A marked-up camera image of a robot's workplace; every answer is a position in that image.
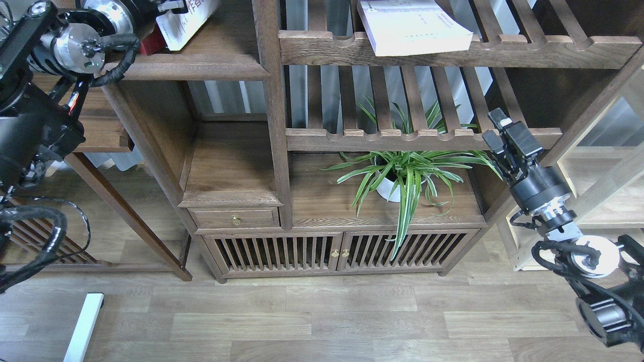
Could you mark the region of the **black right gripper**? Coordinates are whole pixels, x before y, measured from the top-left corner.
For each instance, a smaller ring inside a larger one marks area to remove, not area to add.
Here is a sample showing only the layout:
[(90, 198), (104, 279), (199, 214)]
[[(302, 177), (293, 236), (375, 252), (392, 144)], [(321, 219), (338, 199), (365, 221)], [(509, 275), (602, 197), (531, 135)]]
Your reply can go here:
[(499, 131), (485, 131), (483, 140), (509, 186), (520, 210), (510, 223), (519, 227), (563, 227), (576, 214), (566, 208), (571, 189), (555, 167), (541, 167), (537, 157), (540, 143), (521, 122), (513, 122), (501, 108), (488, 113)]

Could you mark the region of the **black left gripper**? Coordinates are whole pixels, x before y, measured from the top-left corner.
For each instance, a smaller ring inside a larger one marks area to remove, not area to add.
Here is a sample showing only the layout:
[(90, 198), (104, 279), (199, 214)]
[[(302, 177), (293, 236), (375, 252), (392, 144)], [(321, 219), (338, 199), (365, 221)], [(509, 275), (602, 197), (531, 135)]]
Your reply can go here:
[(156, 18), (167, 11), (186, 14), (186, 1), (81, 1), (80, 8), (91, 16), (87, 24), (99, 35), (135, 34), (145, 38)]

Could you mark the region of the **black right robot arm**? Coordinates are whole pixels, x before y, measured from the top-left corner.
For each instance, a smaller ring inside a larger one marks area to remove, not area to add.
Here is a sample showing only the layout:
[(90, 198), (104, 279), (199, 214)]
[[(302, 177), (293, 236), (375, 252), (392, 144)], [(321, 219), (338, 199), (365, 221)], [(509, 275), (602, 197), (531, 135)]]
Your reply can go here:
[(590, 332), (607, 347), (643, 342), (642, 246), (624, 234), (617, 241), (583, 234), (566, 208), (571, 190), (561, 172), (543, 167), (540, 142), (522, 122), (502, 109), (489, 112), (495, 131), (483, 138), (504, 178), (518, 216), (531, 222), (541, 239), (531, 254), (541, 266), (564, 278), (577, 294), (577, 309)]

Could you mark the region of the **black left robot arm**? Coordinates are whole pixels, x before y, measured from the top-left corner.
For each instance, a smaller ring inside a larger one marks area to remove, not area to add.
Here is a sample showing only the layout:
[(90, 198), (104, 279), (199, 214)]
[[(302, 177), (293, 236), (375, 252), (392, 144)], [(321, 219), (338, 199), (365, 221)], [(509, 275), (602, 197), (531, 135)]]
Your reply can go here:
[(17, 187), (35, 186), (48, 162), (60, 162), (85, 142), (79, 121), (91, 87), (122, 80), (156, 18), (184, 14), (185, 1), (77, 1), (59, 9), (33, 2), (2, 27), (2, 249), (13, 222), (50, 219), (53, 230), (39, 254), (17, 271), (2, 268), (2, 292), (58, 260), (66, 215), (42, 205), (7, 206)]

